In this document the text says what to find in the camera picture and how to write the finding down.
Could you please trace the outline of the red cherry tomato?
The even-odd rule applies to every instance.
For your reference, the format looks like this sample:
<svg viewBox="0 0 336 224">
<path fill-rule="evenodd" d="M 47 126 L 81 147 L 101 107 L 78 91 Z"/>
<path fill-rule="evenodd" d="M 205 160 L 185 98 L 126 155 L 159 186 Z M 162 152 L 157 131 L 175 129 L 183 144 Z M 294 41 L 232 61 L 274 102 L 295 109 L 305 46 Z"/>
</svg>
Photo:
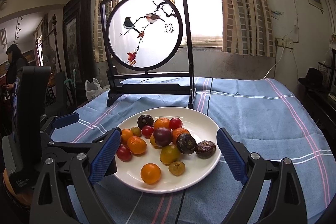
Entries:
<svg viewBox="0 0 336 224">
<path fill-rule="evenodd" d="M 123 144 L 118 148 L 116 155 L 121 161 L 124 162 L 130 161 L 132 158 L 130 149 Z"/>
<path fill-rule="evenodd" d="M 183 122 L 181 119 L 174 117 L 169 121 L 169 128 L 175 130 L 177 128 L 182 128 Z"/>
<path fill-rule="evenodd" d="M 154 128 L 152 126 L 146 125 L 142 128 L 141 132 L 146 139 L 150 139 L 154 132 Z"/>
</svg>

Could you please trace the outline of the small orange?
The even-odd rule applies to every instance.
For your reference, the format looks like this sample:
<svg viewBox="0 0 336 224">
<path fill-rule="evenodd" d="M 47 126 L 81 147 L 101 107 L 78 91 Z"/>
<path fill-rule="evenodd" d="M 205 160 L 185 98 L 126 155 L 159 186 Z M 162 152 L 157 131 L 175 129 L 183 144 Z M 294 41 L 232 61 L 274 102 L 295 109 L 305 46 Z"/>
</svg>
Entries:
<svg viewBox="0 0 336 224">
<path fill-rule="evenodd" d="M 161 178 L 161 169 L 154 163 L 147 163 L 141 169 L 141 178 L 143 182 L 152 185 Z"/>
</svg>

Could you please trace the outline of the dark red plum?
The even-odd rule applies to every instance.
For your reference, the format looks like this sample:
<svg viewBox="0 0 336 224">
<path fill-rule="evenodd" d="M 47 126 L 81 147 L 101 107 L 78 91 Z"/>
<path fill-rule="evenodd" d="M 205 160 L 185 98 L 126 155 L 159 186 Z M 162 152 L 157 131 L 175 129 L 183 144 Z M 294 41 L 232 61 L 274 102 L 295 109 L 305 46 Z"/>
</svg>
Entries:
<svg viewBox="0 0 336 224">
<path fill-rule="evenodd" d="M 171 130 L 165 127 L 160 127 L 154 130 L 153 132 L 155 143 L 160 147 L 168 146 L 172 140 L 173 135 Z"/>
</svg>

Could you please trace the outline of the small yellow-green fruit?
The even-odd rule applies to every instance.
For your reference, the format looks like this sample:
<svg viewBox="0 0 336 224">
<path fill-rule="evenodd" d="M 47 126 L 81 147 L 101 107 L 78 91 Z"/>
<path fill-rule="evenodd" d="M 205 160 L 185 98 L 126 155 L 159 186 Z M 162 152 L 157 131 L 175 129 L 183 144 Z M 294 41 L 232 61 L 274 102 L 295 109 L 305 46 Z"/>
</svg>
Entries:
<svg viewBox="0 0 336 224">
<path fill-rule="evenodd" d="M 185 172 L 185 164 L 181 161 L 172 162 L 169 165 L 169 172 L 174 176 L 180 176 Z"/>
</svg>

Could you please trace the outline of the white plastic bag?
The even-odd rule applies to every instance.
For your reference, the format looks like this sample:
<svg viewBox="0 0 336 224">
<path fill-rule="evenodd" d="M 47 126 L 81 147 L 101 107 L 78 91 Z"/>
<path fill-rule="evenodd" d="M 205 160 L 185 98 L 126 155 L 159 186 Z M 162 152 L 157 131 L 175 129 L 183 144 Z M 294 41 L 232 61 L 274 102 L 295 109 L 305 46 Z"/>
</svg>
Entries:
<svg viewBox="0 0 336 224">
<path fill-rule="evenodd" d="M 89 82 L 88 80 L 85 81 L 85 93 L 88 101 L 92 101 L 99 95 L 103 94 L 104 92 L 108 91 L 110 89 L 109 85 L 106 85 L 104 87 L 101 87 L 98 79 L 93 78 L 92 82 Z"/>
</svg>

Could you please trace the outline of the person in dark clothes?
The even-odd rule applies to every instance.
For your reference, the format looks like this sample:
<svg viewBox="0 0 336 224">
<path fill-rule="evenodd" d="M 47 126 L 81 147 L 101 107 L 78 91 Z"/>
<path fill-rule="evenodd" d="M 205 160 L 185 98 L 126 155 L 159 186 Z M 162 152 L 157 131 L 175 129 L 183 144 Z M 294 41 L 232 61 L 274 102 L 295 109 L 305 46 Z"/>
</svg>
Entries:
<svg viewBox="0 0 336 224">
<path fill-rule="evenodd" d="M 17 71 L 22 67 L 28 66 L 29 63 L 15 43 L 8 47 L 6 54 L 10 65 L 6 72 L 5 89 L 7 90 L 10 98 L 12 98 L 14 84 L 17 78 Z"/>
</svg>

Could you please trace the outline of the orange mandarin front left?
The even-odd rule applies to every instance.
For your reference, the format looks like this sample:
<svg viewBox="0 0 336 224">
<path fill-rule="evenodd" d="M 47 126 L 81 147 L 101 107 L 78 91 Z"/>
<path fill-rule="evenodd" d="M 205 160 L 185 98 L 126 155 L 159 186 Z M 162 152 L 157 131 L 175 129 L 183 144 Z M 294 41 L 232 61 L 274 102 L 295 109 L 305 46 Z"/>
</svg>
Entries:
<svg viewBox="0 0 336 224">
<path fill-rule="evenodd" d="M 127 145 L 127 140 L 133 136 L 133 132 L 131 129 L 123 129 L 121 130 L 121 144 Z"/>
</svg>

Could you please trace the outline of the orange mandarin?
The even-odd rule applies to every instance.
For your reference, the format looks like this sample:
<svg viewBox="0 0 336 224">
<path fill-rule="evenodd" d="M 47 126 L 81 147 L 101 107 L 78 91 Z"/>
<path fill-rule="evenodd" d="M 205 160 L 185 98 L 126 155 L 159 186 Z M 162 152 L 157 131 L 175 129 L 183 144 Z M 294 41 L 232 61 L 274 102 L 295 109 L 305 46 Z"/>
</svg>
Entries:
<svg viewBox="0 0 336 224">
<path fill-rule="evenodd" d="M 170 120 L 168 118 L 165 118 L 165 117 L 161 117 L 161 118 L 158 118 L 154 124 L 153 124 L 153 128 L 156 130 L 156 129 L 159 129 L 159 128 L 167 128 L 168 130 L 171 130 L 170 126 Z"/>
<path fill-rule="evenodd" d="M 131 129 L 123 129 L 121 130 L 121 144 L 127 145 L 127 140 L 133 136 L 133 132 Z"/>
<path fill-rule="evenodd" d="M 190 132 L 185 128 L 176 128 L 176 129 L 173 130 L 172 134 L 173 134 L 172 142 L 173 142 L 174 145 L 176 145 L 177 144 L 177 137 L 179 137 L 179 135 L 190 134 Z"/>
<path fill-rule="evenodd" d="M 143 139 L 137 136 L 131 136 L 127 140 L 127 147 L 134 155 L 142 155 L 146 152 L 147 143 Z"/>
</svg>

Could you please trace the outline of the orange mandarin centre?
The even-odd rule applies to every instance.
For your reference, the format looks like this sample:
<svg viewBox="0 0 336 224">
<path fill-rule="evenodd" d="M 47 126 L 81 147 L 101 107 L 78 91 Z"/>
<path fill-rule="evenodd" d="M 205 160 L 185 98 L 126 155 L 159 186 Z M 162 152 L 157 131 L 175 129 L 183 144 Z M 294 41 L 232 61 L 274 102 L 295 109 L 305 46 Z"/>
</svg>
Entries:
<svg viewBox="0 0 336 224">
<path fill-rule="evenodd" d="M 127 147 L 134 155 L 142 155 L 146 152 L 147 143 L 143 139 L 137 136 L 131 136 L 127 140 Z"/>
</svg>

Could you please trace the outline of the blue striped tablecloth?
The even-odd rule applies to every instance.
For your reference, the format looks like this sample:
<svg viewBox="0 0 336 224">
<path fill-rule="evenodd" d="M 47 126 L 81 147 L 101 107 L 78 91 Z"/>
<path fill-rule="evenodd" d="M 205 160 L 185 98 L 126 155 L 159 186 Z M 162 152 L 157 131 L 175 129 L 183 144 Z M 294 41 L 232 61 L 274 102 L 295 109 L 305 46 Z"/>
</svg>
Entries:
<svg viewBox="0 0 336 224">
<path fill-rule="evenodd" d="M 264 159 L 292 159 L 315 223 L 335 195 L 335 158 L 301 102 L 280 82 L 198 78 L 195 110 Z M 80 120 L 52 139 L 89 143 L 126 118 L 156 107 L 187 105 L 187 96 L 124 95 L 112 106 L 102 94 L 78 110 Z M 108 176 L 95 188 L 117 223 L 220 223 L 241 189 L 221 160 L 201 182 L 172 194 L 146 194 Z"/>
</svg>

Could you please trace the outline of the small green fruit hidden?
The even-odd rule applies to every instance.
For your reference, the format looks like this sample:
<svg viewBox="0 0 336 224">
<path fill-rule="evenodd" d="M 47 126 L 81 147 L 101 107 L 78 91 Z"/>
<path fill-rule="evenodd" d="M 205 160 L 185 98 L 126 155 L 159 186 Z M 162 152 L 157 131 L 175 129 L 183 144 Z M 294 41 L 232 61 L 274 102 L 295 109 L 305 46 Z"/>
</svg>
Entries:
<svg viewBox="0 0 336 224">
<path fill-rule="evenodd" d="M 141 132 L 141 129 L 139 127 L 132 127 L 130 130 L 131 130 L 131 132 L 133 133 L 134 136 L 137 136 L 137 137 L 142 136 L 142 132 Z"/>
</svg>

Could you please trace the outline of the white round plate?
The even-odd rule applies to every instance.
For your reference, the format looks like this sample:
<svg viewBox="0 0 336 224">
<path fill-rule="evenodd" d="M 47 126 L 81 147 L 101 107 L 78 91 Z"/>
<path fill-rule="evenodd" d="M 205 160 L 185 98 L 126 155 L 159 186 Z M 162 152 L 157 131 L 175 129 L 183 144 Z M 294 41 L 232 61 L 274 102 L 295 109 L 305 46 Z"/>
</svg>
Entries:
<svg viewBox="0 0 336 224">
<path fill-rule="evenodd" d="M 216 143 L 219 126 L 208 116 L 196 110 L 183 107 L 160 107 L 135 114 L 118 126 L 129 130 L 137 125 L 142 114 L 159 118 L 179 118 L 197 143 L 211 141 Z M 187 189 L 206 178 L 217 166 L 221 153 L 217 148 L 208 159 L 201 159 L 196 153 L 182 153 L 176 145 L 165 147 L 153 145 L 144 136 L 147 144 L 142 154 L 133 155 L 129 161 L 116 158 L 115 178 L 126 186 L 145 193 L 174 193 Z"/>
</svg>

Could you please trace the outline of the dark water chestnut left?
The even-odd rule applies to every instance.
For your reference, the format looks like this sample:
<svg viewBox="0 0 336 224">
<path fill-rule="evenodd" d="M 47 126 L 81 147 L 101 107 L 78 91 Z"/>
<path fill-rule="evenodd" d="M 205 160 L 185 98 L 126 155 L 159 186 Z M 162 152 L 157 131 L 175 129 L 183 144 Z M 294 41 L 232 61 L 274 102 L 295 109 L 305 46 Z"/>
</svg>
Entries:
<svg viewBox="0 0 336 224">
<path fill-rule="evenodd" d="M 140 129 L 143 129 L 145 126 L 152 127 L 154 124 L 154 119 L 151 115 L 143 114 L 138 117 L 137 125 Z"/>
</svg>

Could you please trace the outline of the dark water chestnut right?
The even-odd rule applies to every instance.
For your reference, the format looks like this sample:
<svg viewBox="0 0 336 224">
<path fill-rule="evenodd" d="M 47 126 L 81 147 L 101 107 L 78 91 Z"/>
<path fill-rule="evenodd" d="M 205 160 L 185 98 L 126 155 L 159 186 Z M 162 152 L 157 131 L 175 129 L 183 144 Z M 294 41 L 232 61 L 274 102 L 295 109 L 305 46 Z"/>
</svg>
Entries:
<svg viewBox="0 0 336 224">
<path fill-rule="evenodd" d="M 208 159 L 216 152 L 216 145 L 209 140 L 201 141 L 197 144 L 195 152 L 201 159 Z"/>
</svg>

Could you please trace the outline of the yellow kumquat centre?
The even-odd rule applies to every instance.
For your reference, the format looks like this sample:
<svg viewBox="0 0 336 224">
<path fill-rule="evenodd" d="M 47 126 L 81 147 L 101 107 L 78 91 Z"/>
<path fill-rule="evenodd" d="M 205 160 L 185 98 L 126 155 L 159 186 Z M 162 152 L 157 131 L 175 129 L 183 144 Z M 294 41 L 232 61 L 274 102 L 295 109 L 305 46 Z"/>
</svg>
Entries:
<svg viewBox="0 0 336 224">
<path fill-rule="evenodd" d="M 155 138 L 154 138 L 154 135 L 152 134 L 151 137 L 150 137 L 150 143 L 153 147 L 158 147 L 156 142 L 155 142 Z"/>
</svg>

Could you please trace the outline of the yellow lemon fruit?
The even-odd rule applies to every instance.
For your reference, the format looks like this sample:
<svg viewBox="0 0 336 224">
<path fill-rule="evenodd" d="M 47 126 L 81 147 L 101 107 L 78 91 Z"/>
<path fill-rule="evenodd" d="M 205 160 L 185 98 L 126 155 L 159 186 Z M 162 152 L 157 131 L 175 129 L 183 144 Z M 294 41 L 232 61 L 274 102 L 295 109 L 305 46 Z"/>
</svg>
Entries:
<svg viewBox="0 0 336 224">
<path fill-rule="evenodd" d="M 160 153 L 160 161 L 164 165 L 170 165 L 172 162 L 179 161 L 181 158 L 181 152 L 176 145 L 168 145 L 163 147 Z"/>
</svg>

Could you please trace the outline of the red cherry tomato back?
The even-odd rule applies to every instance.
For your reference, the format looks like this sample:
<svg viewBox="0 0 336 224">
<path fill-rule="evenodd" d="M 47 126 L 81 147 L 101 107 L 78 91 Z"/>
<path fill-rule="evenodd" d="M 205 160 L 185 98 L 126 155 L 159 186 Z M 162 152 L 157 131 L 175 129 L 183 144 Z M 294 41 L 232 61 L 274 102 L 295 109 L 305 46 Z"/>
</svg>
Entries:
<svg viewBox="0 0 336 224">
<path fill-rule="evenodd" d="M 175 130 L 177 128 L 182 128 L 183 122 L 181 119 L 174 117 L 169 121 L 169 128 Z"/>
</svg>

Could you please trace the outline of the orange mandarin back right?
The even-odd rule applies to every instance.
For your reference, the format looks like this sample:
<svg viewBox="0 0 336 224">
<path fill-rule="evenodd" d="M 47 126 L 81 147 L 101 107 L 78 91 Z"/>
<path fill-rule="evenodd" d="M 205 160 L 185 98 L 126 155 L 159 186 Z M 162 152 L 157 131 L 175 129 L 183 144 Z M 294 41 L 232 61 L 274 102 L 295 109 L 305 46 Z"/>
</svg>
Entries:
<svg viewBox="0 0 336 224">
<path fill-rule="evenodd" d="M 173 142 L 174 145 L 176 145 L 177 144 L 177 137 L 179 137 L 179 135 L 190 134 L 190 132 L 185 128 L 176 128 L 176 129 L 173 130 L 172 134 L 173 134 L 172 142 Z"/>
</svg>

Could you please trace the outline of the round bird painting screen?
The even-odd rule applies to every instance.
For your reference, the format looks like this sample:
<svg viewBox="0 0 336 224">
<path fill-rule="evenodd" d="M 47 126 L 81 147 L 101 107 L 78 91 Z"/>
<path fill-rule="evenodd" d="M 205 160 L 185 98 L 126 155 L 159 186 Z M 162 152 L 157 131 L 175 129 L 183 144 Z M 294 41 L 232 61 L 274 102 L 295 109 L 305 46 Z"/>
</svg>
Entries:
<svg viewBox="0 0 336 224">
<path fill-rule="evenodd" d="M 184 95 L 193 108 L 194 58 L 187 0 L 103 0 L 102 37 L 108 60 L 107 105 L 124 94 Z M 159 72 L 187 42 L 185 72 Z"/>
</svg>

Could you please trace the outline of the black hat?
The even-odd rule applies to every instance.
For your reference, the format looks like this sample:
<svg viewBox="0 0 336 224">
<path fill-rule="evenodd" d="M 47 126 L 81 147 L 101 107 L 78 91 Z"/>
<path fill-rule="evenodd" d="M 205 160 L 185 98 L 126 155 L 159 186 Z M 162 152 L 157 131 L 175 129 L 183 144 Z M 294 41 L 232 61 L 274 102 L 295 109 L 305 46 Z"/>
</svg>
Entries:
<svg viewBox="0 0 336 224">
<path fill-rule="evenodd" d="M 305 77 L 300 77 L 298 82 L 307 89 L 318 90 L 323 88 L 323 74 L 315 68 L 309 68 Z"/>
</svg>

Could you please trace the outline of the wall power socket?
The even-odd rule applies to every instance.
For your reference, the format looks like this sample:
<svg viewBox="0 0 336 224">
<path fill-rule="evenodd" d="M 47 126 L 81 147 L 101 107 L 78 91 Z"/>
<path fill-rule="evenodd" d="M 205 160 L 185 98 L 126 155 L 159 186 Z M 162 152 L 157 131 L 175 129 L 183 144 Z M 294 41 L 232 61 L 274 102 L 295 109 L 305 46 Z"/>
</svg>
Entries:
<svg viewBox="0 0 336 224">
<path fill-rule="evenodd" d="M 288 48 L 292 50 L 294 41 L 291 38 L 275 38 L 275 44 L 277 47 Z"/>
</svg>

